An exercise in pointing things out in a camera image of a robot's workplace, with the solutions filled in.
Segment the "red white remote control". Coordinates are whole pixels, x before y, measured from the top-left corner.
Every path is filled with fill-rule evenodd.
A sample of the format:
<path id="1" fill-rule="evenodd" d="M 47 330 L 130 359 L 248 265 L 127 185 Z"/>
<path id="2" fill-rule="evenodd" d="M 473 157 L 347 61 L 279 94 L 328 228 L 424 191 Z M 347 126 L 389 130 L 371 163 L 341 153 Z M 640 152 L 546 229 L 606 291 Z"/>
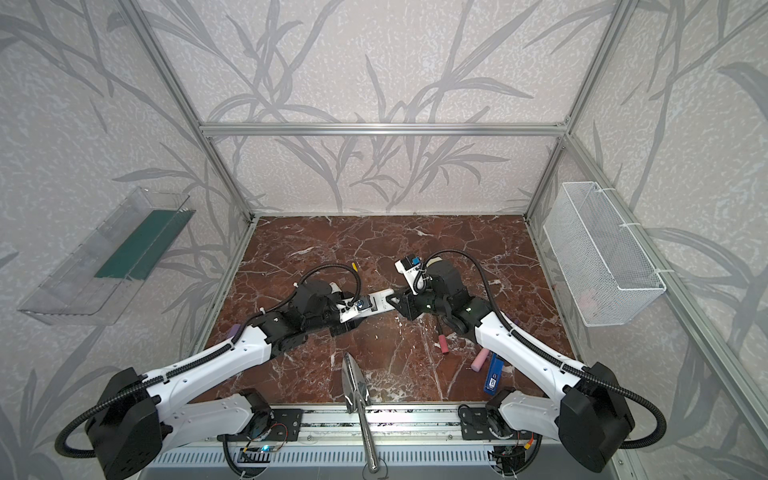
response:
<path id="1" fill-rule="evenodd" d="M 355 301 L 345 300 L 344 304 L 338 304 L 340 322 L 344 324 L 393 311 L 395 307 L 387 302 L 387 297 L 393 293 L 393 289 L 385 289 L 361 295 Z"/>

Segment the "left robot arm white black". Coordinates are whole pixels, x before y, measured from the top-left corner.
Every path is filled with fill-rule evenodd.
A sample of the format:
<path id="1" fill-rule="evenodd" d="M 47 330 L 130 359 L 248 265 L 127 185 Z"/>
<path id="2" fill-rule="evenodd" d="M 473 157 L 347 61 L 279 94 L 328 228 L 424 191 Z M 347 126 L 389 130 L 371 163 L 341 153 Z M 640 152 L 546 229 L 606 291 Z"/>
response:
<path id="1" fill-rule="evenodd" d="M 365 303 L 359 291 L 303 280 L 291 296 L 221 343 L 143 375 L 128 368 L 113 376 L 98 403 L 58 434 L 55 451 L 95 458 L 105 478 L 127 479 L 180 443 L 237 434 L 255 414 L 251 394 L 205 404 L 198 414 L 183 410 L 217 384 L 303 344 L 314 331 L 343 331 Z"/>

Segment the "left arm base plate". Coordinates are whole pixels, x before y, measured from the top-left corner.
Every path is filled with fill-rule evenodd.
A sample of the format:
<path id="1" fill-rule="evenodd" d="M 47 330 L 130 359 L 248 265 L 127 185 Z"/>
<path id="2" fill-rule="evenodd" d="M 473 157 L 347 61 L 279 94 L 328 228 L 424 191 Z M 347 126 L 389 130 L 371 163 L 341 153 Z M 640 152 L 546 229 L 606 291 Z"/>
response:
<path id="1" fill-rule="evenodd" d="M 250 437 L 257 441 L 296 442 L 304 410 L 300 408 L 273 409 L 266 420 L 260 420 Z"/>

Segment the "red handled screwdriver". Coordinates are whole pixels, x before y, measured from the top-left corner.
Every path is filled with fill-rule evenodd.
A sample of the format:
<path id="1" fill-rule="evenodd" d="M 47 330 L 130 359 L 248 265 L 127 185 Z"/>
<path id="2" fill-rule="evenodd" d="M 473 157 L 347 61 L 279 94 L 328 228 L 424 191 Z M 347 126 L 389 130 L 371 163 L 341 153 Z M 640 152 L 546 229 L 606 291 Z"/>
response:
<path id="1" fill-rule="evenodd" d="M 439 349 L 443 355 L 446 355 L 450 352 L 450 348 L 448 346 L 447 337 L 443 331 L 443 326 L 439 319 L 435 319 L 435 330 L 437 334 Z"/>

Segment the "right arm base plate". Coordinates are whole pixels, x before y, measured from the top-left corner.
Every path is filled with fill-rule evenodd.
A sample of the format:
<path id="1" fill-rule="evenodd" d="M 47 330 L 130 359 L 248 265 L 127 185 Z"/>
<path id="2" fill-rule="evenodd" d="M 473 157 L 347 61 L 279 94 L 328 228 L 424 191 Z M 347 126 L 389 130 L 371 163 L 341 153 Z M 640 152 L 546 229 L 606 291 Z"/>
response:
<path id="1" fill-rule="evenodd" d="M 489 412 L 485 407 L 470 407 L 461 404 L 457 408 L 463 440 L 488 440 L 523 442 L 536 440 L 537 434 L 527 430 L 514 430 L 499 414 Z"/>

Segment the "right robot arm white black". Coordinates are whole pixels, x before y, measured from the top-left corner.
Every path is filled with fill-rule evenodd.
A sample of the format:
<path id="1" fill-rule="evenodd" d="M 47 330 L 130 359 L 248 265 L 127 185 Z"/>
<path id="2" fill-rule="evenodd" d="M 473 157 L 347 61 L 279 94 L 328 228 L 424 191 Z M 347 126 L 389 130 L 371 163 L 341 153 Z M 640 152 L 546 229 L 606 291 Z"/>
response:
<path id="1" fill-rule="evenodd" d="M 649 447 L 666 434 L 667 420 L 656 405 L 621 387 L 605 365 L 588 367 L 514 325 L 491 293 L 470 294 L 451 262 L 410 255 L 396 261 L 395 268 L 407 284 L 390 299 L 403 316 L 440 317 L 457 335 L 496 354 L 542 391 L 537 397 L 510 389 L 488 402 L 498 436 L 525 430 L 556 439 L 580 465 L 599 473 L 618 450 Z"/>

